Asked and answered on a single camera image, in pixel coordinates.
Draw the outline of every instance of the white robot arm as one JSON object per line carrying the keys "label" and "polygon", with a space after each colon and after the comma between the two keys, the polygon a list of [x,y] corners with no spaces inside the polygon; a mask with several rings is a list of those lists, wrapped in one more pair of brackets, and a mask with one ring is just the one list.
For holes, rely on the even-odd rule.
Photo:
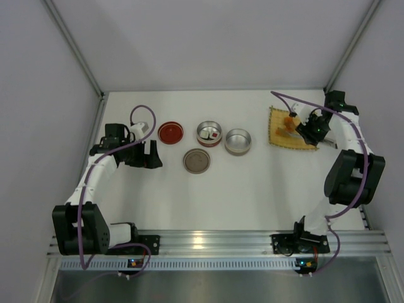
{"label": "white robot arm", "polygon": [[[149,155],[144,153],[145,142],[134,143],[135,138],[145,137],[147,129],[148,125],[145,122],[133,124],[130,128],[123,124],[105,125],[105,136],[100,144],[94,145],[91,149],[85,173],[73,194],[64,205],[55,206],[52,212],[61,254],[79,254],[79,241],[82,243],[83,254],[113,254],[116,251],[114,247],[118,244],[141,242],[133,223],[107,224],[98,205],[102,203],[109,180],[121,162],[132,167],[149,169],[162,166],[156,141],[150,141]],[[150,248],[153,252],[156,251],[156,247]],[[135,250],[137,247],[116,251],[116,254],[126,254],[125,252],[134,254]]]}
{"label": "white robot arm", "polygon": [[[301,123],[296,131],[307,144],[316,146],[326,139],[331,131],[341,152],[324,183],[324,199],[308,215],[295,222],[293,234],[273,236],[281,251],[328,253],[326,234],[332,219],[345,214],[349,209],[371,202],[385,166],[383,157],[376,156],[367,146],[359,126],[359,112],[353,105],[345,103],[345,92],[326,94],[324,105],[316,105],[281,93],[283,98],[296,101],[289,107],[291,116],[299,116]],[[330,204],[346,205],[338,214],[330,214]]]}

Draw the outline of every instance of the white table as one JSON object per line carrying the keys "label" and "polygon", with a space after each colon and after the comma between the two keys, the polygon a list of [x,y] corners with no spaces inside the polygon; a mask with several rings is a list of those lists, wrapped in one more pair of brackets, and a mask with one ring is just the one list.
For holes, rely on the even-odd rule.
{"label": "white table", "polygon": [[[281,92],[324,102],[321,90]],[[294,222],[324,196],[325,177],[340,152],[327,146],[296,151],[269,145],[270,106],[285,106],[267,90],[110,93],[98,140],[105,123],[129,125],[129,113],[139,104],[156,113],[151,139],[158,142],[163,167],[148,170],[120,164],[100,205],[109,223],[134,222],[139,229],[162,230],[292,230]],[[223,142],[213,148],[199,145],[196,127],[205,120],[219,122],[223,136],[233,128],[249,131],[250,151],[235,157],[227,153]],[[135,113],[134,121],[152,125],[145,109]],[[167,121],[177,121],[184,128],[183,139],[175,145],[157,138],[158,127]],[[184,154],[192,148],[210,154],[210,168],[201,175],[190,174],[182,165]],[[333,211],[343,208],[332,206]],[[358,210],[350,210],[333,227],[364,229]]]}

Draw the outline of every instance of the white wall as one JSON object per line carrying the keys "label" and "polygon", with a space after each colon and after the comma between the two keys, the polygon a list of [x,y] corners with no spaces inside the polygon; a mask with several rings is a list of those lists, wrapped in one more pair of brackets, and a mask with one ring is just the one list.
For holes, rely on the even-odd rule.
{"label": "white wall", "polygon": [[404,276],[404,1],[385,1],[355,50],[335,89],[357,105],[362,130],[386,168],[374,201],[371,224],[384,229]]}
{"label": "white wall", "polygon": [[31,302],[98,100],[40,1],[0,1],[0,302]]}
{"label": "white wall", "polygon": [[105,91],[322,88],[371,0],[54,0]]}

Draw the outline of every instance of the tin lid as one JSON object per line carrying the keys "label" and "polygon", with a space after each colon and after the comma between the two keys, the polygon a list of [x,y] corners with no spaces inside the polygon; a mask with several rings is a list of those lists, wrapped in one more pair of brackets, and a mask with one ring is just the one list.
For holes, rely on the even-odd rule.
{"label": "tin lid", "polygon": [[182,126],[174,121],[166,122],[158,129],[158,138],[165,144],[176,144],[184,135]]}
{"label": "tin lid", "polygon": [[200,148],[187,151],[184,155],[185,169],[192,174],[202,174],[206,172],[210,165],[210,157],[207,152]]}

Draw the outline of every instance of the red lid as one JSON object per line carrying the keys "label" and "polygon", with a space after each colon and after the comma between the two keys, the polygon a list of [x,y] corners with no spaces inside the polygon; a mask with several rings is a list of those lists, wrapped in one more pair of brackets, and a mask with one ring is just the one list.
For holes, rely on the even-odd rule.
{"label": "red lid", "polygon": [[179,123],[170,121],[160,126],[158,138],[165,144],[176,144],[181,141],[184,130]]}

